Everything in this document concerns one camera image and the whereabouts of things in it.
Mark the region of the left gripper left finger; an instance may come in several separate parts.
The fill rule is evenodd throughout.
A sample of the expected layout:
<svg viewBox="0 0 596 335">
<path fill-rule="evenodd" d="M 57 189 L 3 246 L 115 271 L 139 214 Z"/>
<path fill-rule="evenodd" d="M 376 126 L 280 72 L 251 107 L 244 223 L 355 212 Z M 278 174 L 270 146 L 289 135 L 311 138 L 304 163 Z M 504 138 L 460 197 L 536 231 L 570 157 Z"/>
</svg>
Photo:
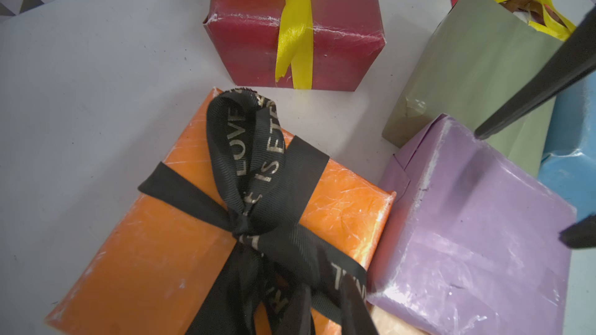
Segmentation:
<svg viewBox="0 0 596 335">
<path fill-rule="evenodd" d="M 310 287 L 301 284 L 294 292 L 290 305 L 285 312 L 281 323 L 274 331 L 274 335 L 310 335 L 314 331 L 311 315 Z"/>
</svg>

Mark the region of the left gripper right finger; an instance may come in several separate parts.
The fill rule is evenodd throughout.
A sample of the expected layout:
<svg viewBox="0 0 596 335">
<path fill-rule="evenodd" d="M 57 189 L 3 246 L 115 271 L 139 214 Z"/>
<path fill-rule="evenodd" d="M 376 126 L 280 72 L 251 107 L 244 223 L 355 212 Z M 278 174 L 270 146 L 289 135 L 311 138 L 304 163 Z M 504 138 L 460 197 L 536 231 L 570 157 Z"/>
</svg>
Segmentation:
<svg viewBox="0 0 596 335">
<path fill-rule="evenodd" d="M 354 279 L 343 279 L 340 285 L 341 334 L 378 335 L 375 324 L 360 296 Z"/>
</svg>

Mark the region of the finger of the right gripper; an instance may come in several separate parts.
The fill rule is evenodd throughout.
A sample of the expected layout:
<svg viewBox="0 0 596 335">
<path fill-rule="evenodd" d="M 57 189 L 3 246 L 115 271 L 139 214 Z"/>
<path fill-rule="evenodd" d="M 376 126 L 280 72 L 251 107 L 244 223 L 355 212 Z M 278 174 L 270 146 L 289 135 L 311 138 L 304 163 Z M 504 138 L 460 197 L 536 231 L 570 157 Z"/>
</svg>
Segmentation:
<svg viewBox="0 0 596 335">
<path fill-rule="evenodd" d="M 592 9 L 539 73 L 474 131 L 478 140 L 501 132 L 595 70 Z"/>
<path fill-rule="evenodd" d="M 596 247 L 596 215 L 591 214 L 583 220 L 560 232 L 559 240 L 570 249 L 588 249 Z"/>
</svg>

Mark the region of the peach gift box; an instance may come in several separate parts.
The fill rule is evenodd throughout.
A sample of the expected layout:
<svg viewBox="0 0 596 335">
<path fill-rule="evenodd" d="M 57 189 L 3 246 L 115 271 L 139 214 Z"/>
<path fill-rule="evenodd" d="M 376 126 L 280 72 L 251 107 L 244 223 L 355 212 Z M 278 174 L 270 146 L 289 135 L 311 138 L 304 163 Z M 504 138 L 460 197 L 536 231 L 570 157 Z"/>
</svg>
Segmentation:
<svg viewBox="0 0 596 335">
<path fill-rule="evenodd" d="M 377 306 L 370 308 L 370 315 L 379 335 L 428 335 Z"/>
</svg>

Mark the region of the blue gift box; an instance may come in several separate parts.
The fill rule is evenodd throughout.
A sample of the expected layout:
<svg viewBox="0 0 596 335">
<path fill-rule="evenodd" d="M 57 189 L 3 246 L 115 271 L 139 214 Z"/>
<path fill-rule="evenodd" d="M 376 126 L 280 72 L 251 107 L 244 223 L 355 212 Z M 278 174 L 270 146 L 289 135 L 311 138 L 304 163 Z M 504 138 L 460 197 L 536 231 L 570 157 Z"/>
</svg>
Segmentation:
<svg viewBox="0 0 596 335">
<path fill-rule="evenodd" d="M 595 213 L 595 74 L 560 93 L 549 124 L 538 180 L 577 209 Z"/>
</svg>

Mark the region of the green gift box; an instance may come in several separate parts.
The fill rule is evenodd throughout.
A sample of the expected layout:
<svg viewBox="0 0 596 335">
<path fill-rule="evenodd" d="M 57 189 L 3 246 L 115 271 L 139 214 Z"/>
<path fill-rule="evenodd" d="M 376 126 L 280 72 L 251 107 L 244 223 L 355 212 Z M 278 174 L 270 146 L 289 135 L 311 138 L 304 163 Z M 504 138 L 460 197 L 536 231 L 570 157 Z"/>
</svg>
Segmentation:
<svg viewBox="0 0 596 335">
<path fill-rule="evenodd" d="M 494 0 L 458 0 L 426 45 L 383 138 L 403 147 L 442 113 L 476 130 L 561 45 Z"/>
</svg>

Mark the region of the purple gift box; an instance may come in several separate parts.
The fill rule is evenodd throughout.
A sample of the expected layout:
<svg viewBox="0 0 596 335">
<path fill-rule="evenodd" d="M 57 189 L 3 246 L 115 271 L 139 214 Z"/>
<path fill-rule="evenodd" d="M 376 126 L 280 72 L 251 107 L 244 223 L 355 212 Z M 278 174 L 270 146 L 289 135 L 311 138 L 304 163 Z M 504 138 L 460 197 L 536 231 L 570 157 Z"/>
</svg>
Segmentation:
<svg viewBox="0 0 596 335">
<path fill-rule="evenodd" d="M 368 301 L 431 334 L 560 334 L 576 209 L 454 118 L 397 153 Z"/>
</svg>

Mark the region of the black printed ribbon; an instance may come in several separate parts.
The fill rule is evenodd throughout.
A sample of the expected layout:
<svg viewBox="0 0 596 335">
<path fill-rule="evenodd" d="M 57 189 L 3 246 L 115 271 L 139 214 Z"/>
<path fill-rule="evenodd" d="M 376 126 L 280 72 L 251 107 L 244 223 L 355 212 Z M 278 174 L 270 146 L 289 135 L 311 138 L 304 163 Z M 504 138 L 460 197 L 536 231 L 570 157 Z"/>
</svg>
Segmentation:
<svg viewBox="0 0 596 335">
<path fill-rule="evenodd" d="M 276 104 L 246 88 L 211 101 L 206 141 L 219 202 L 166 164 L 139 187 L 236 240 L 188 333 L 253 334 L 260 306 L 274 333 L 301 284 L 313 325 L 318 311 L 341 326 L 341 281 L 354 279 L 365 302 L 366 270 L 300 225 L 328 156 L 299 137 L 286 142 Z"/>
</svg>

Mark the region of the orange gift box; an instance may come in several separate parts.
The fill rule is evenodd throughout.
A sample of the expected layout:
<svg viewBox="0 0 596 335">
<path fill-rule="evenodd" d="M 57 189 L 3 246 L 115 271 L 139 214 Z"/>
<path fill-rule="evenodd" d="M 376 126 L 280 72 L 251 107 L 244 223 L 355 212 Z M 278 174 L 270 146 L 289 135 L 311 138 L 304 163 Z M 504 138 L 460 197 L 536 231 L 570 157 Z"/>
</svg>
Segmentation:
<svg viewBox="0 0 596 335">
<path fill-rule="evenodd" d="M 216 202 L 220 195 L 206 141 L 206 113 L 220 93 L 209 94 L 159 163 Z M 300 225 L 362 265 L 367 282 L 367 269 L 394 199 L 394 193 L 329 158 Z M 235 243 L 226 230 L 140 191 L 46 322 L 66 334 L 190 334 L 189 325 Z M 341 326 L 322 313 L 313 311 L 313 318 L 312 334 L 341 334 Z M 274 334 L 265 307 L 257 308 L 254 320 L 253 334 Z"/>
</svg>

